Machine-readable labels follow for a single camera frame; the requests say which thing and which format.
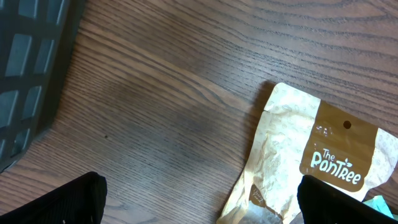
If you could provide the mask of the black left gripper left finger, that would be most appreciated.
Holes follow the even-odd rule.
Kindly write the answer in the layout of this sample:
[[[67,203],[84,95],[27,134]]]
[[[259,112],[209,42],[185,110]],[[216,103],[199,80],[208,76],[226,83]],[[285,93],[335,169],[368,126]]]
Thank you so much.
[[[1,215],[1,224],[100,224],[107,192],[106,178],[88,172]]]

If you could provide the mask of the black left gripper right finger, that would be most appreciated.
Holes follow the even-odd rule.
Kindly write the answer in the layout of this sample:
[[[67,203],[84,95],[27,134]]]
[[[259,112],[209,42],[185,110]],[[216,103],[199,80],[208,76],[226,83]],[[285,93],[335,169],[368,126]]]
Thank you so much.
[[[397,224],[311,175],[302,177],[297,200],[305,224]]]

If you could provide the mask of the teal tissue pack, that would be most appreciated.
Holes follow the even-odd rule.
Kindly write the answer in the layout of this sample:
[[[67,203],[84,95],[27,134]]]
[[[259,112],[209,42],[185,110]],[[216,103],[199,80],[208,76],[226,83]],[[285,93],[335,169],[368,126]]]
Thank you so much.
[[[397,215],[392,214],[382,195],[377,195],[370,200],[364,201],[363,203],[375,209],[376,211],[397,220]]]

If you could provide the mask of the brown snack packet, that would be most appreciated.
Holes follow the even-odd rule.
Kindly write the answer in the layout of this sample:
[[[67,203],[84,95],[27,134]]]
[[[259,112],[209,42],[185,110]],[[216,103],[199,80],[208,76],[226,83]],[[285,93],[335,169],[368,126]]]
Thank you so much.
[[[305,175],[363,200],[388,181],[397,138],[325,101],[278,83],[261,114],[249,159],[219,223],[290,223]]]

